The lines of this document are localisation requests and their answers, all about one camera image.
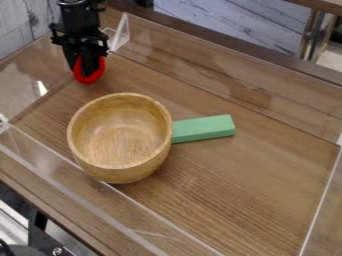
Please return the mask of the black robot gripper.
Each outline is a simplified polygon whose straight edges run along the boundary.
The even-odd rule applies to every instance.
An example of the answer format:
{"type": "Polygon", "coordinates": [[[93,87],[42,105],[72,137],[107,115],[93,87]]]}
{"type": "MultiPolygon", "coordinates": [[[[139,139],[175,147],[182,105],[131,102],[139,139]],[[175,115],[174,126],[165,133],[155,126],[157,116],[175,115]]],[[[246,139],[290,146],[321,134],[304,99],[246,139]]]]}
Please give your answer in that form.
{"type": "Polygon", "coordinates": [[[107,55],[109,36],[101,31],[101,13],[107,9],[106,1],[59,1],[62,21],[51,23],[52,43],[63,49],[64,57],[74,69],[78,55],[85,77],[99,69],[101,56],[107,55]]]}

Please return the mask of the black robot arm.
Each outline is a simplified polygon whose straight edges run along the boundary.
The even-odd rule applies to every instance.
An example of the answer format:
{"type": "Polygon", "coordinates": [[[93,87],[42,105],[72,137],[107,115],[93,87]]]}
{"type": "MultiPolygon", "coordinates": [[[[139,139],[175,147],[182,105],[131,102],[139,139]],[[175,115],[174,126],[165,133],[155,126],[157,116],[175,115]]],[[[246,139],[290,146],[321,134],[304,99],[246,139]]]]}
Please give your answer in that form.
{"type": "Polygon", "coordinates": [[[58,0],[62,21],[51,23],[51,41],[63,49],[75,79],[97,82],[106,71],[109,35],[101,30],[99,13],[107,0],[58,0]]]}

